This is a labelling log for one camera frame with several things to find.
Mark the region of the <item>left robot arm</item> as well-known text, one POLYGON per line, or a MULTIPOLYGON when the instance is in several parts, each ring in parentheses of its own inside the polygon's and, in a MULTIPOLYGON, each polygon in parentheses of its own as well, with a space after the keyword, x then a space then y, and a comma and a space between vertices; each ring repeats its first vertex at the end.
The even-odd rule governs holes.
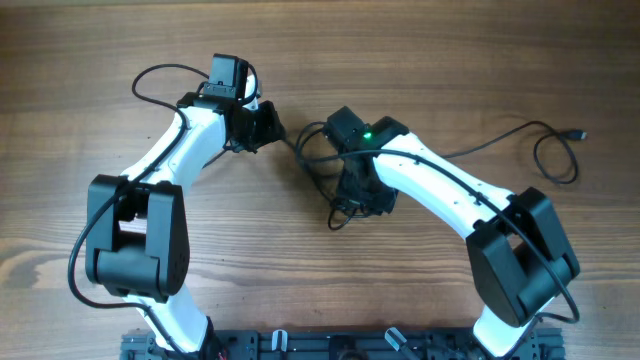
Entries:
POLYGON ((171 106, 169 129, 118 176, 98 175, 88 188, 87 223, 70 255, 68 283, 82 303, 75 267, 84 249, 88 280, 134 308, 150 331, 122 338, 123 359, 225 359, 228 349, 185 283, 190 243, 184 196, 201 170, 225 151, 256 152, 285 130, 274 106, 261 101, 254 67, 216 54, 205 80, 171 106))

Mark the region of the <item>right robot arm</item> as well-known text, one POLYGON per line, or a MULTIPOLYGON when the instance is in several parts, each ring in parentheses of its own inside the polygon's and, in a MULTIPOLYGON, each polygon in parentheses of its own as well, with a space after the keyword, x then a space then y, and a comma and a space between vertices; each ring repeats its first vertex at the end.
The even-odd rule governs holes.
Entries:
POLYGON ((465 242, 485 304, 471 329, 472 354, 515 355, 580 272, 550 199, 535 188, 515 194, 475 178, 391 117, 369 125, 343 107, 323 133, 344 162, 333 207, 348 216, 381 215, 404 193, 448 224, 465 242))

